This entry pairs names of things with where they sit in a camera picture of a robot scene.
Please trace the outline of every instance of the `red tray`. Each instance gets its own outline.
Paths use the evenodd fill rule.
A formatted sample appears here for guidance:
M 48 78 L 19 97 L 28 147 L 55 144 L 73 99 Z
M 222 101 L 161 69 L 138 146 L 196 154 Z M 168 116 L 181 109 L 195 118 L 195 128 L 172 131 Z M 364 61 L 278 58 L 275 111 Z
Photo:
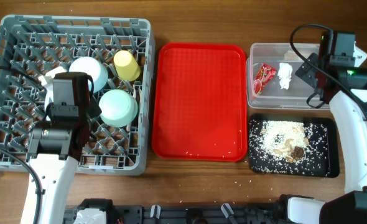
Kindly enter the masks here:
M 169 43 L 157 69 L 152 147 L 169 159 L 238 161 L 247 152 L 246 54 Z

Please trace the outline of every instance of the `wooden table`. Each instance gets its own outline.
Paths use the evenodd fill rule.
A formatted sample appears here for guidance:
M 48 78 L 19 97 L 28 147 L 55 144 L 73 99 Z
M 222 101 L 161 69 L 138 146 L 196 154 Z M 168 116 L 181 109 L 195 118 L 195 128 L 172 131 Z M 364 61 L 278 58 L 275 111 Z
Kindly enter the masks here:
M 316 22 L 356 32 L 356 45 L 367 52 L 367 1 L 0 1 L 0 21 L 7 14 L 143 17 L 159 49 L 168 42 L 236 44 L 249 54 L 255 42 L 288 42 L 300 24 Z M 298 34 L 296 42 L 318 43 L 320 30 Z M 249 113 L 267 112 L 249 110 Z M 332 117 L 330 112 L 279 111 Z M 149 148 L 147 169 L 139 177 L 76 175 L 67 205 L 84 198 L 110 198 L 116 205 L 220 205 L 269 202 L 281 194 L 332 200 L 344 191 L 344 163 L 334 179 L 256 174 L 248 159 L 240 162 L 173 161 Z M 28 173 L 0 172 L 0 223 L 19 223 Z

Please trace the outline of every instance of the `cable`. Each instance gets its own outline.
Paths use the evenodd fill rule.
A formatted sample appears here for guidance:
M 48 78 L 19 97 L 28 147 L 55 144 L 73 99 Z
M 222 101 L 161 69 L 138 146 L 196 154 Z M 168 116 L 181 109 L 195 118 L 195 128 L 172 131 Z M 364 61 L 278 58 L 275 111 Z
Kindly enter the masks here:
M 34 212 L 33 224 L 37 224 L 39 222 L 39 217 L 40 217 L 39 215 L 40 215 L 41 198 L 42 198 L 42 188 L 41 188 L 41 182 L 40 182 L 39 177 L 37 176 L 37 174 L 35 173 L 35 171 L 33 170 L 33 168 L 31 168 L 25 162 L 23 162 L 22 160 L 20 160 L 18 157 L 12 155 L 7 150 L 1 149 L 1 148 L 0 148 L 0 152 L 3 153 L 3 154 L 5 154 L 5 155 L 8 155 L 9 157 L 11 157 L 15 161 L 17 161 L 33 177 L 33 180 L 35 182 L 35 187 L 36 187 L 35 194 L 37 194 L 37 202 L 36 202 L 36 205 L 35 205 L 35 212 Z
M 291 33 L 290 35 L 290 46 L 292 48 L 292 50 L 298 55 L 298 57 L 300 57 L 305 63 L 309 64 L 312 68 L 318 70 L 319 72 L 321 72 L 322 74 L 324 74 L 327 78 L 331 79 L 331 81 L 333 81 L 335 84 L 337 84 L 340 89 L 346 93 L 360 108 L 360 110 L 362 111 L 363 113 L 363 116 L 365 117 L 365 120 L 367 121 L 367 111 L 363 108 L 362 106 L 362 101 L 360 101 L 360 99 L 355 96 L 355 94 L 353 94 L 351 92 L 351 90 L 349 90 L 345 85 L 343 85 L 341 82 L 339 82 L 336 78 L 332 77 L 330 74 L 328 74 L 327 72 L 323 71 L 322 69 L 318 68 L 317 66 L 315 66 L 314 64 L 310 63 L 297 49 L 296 47 L 294 47 L 294 42 L 293 42 L 293 39 L 294 39 L 294 35 L 295 33 L 302 29 L 302 28 L 305 28 L 305 27 L 318 27 L 318 28 L 322 28 L 322 29 L 326 29 L 330 32 L 333 32 L 333 29 L 329 28 L 329 27 L 326 27 L 326 26 L 323 26 L 323 25 L 320 25 L 320 24 L 304 24 L 304 25 L 301 25 L 301 26 L 298 26 L 297 28 L 295 28 L 293 30 L 293 32 Z
M 44 113 L 44 117 L 41 119 L 42 121 L 45 121 L 47 119 L 47 116 L 49 115 L 49 111 L 51 110 L 51 106 L 53 106 L 53 103 L 49 103 L 47 105 L 47 107 L 45 108 L 45 113 Z M 53 116 L 49 115 L 49 119 L 51 120 L 51 122 L 53 122 Z
M 38 80 L 35 80 L 34 78 L 30 77 L 29 75 L 25 74 L 24 72 L 21 72 L 19 70 L 16 70 L 15 68 L 9 68 L 6 66 L 0 66 L 1 70 L 5 70 L 5 71 L 10 71 L 10 72 L 14 72 L 14 73 L 18 73 L 20 75 L 22 75 L 23 77 L 25 77 L 26 79 L 30 79 L 31 81 L 33 81 L 34 83 L 38 84 L 38 88 L 43 90 L 44 87 L 41 85 L 41 82 L 39 82 Z
M 92 96 L 94 95 L 94 88 L 95 88 L 94 79 L 92 79 L 91 75 L 87 75 L 86 77 L 91 82 L 91 90 L 90 90 L 90 100 L 91 100 Z

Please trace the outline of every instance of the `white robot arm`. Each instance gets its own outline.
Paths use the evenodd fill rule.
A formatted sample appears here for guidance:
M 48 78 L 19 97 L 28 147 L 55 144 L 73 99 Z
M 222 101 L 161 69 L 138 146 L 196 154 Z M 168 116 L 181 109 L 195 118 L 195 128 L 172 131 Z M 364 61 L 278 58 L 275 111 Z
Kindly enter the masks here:
M 352 90 L 367 101 L 367 90 Z M 345 163 L 345 193 L 362 191 L 367 186 L 367 122 L 359 106 L 342 91 L 330 102 Z M 287 203 L 287 217 L 296 223 L 319 224 L 320 211 L 325 202 L 311 198 L 292 197 Z
M 78 161 L 70 156 L 66 160 L 60 160 L 56 154 L 39 154 L 37 158 L 30 160 L 30 166 L 40 177 L 43 189 L 39 223 L 62 223 L 67 195 L 78 167 Z M 35 191 L 35 183 L 31 177 L 21 224 L 33 222 L 37 197 Z

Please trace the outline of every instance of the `green light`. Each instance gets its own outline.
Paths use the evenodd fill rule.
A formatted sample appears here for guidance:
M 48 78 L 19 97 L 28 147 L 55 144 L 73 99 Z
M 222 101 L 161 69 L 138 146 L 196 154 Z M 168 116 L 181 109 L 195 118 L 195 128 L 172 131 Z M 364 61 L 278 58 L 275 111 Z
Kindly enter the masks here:
M 354 70 L 347 70 L 346 73 L 349 74 L 349 75 L 353 75 L 355 73 L 355 71 Z

